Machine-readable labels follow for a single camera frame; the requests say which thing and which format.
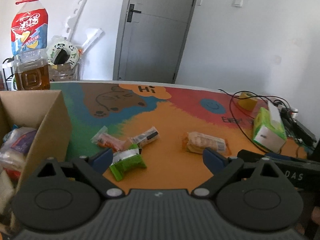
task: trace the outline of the door handle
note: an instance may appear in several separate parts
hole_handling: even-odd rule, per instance
[[[127,22],[130,23],[132,22],[132,15],[133,13],[141,13],[141,11],[138,11],[138,10],[134,10],[134,4],[130,4],[129,6],[129,12],[128,12],[128,18],[127,18]]]

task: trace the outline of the colorful tabletop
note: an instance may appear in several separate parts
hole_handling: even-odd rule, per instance
[[[156,127],[160,138],[142,150],[146,169],[129,171],[116,182],[109,170],[104,176],[128,192],[130,188],[186,188],[192,190],[212,174],[204,166],[202,155],[182,148],[183,135],[197,131],[226,139],[231,155],[241,149],[260,152],[239,130],[236,122],[251,137],[253,112],[240,111],[224,93],[190,87],[164,87],[127,83],[55,82],[51,89],[62,90],[73,130],[67,160],[92,156],[101,149],[91,138],[103,127],[119,139],[134,137]],[[295,156],[297,145],[288,139],[282,154]],[[303,149],[300,157],[306,157]]]

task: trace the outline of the orange speech bubble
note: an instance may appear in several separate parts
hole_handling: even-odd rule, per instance
[[[165,90],[165,87],[133,85],[133,84],[119,84],[119,87],[132,90],[137,95],[140,95],[143,97],[155,97],[159,99],[171,98],[171,95]]]

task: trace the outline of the ridged gray surface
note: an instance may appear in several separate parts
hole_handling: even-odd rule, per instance
[[[225,222],[208,200],[185,190],[132,190],[106,202],[82,227],[56,235],[22,231],[16,240],[295,240],[294,230],[272,234],[247,232]]]

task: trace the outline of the wall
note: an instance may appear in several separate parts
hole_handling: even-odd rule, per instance
[[[203,0],[177,84],[285,97],[320,137],[320,0]]]
[[[75,0],[40,0],[48,11],[48,40],[60,35],[65,20],[70,15]],[[105,35],[86,55],[84,79],[112,80],[116,49],[116,37],[123,0],[88,0],[80,18],[74,41],[82,44],[86,40],[85,29],[102,28]],[[10,27],[15,14],[22,5],[15,0],[0,0],[0,60],[12,56]]]

